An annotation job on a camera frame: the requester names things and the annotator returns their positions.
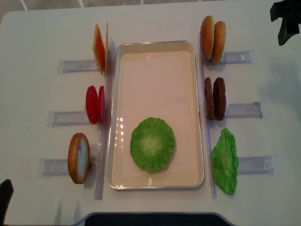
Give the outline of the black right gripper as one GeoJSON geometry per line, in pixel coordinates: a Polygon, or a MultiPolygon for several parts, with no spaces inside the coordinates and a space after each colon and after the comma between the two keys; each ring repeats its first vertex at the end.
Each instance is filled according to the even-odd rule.
{"type": "Polygon", "coordinates": [[[270,19],[273,22],[278,18],[283,18],[278,33],[278,44],[283,46],[292,36],[300,33],[301,1],[283,0],[273,3],[270,9],[270,19]]]}

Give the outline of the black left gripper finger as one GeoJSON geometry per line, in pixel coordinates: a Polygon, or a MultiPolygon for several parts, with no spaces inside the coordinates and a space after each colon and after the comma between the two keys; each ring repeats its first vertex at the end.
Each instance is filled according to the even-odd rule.
{"type": "Polygon", "coordinates": [[[0,185],[0,225],[4,225],[5,215],[9,202],[13,195],[14,188],[10,179],[6,179],[0,185]]]}

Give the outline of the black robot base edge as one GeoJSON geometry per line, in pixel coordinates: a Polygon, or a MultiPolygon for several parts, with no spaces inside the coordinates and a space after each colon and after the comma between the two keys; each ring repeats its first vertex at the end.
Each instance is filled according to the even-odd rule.
{"type": "Polygon", "coordinates": [[[86,226],[228,226],[213,214],[188,213],[108,213],[95,214],[85,220],[86,226]]]}

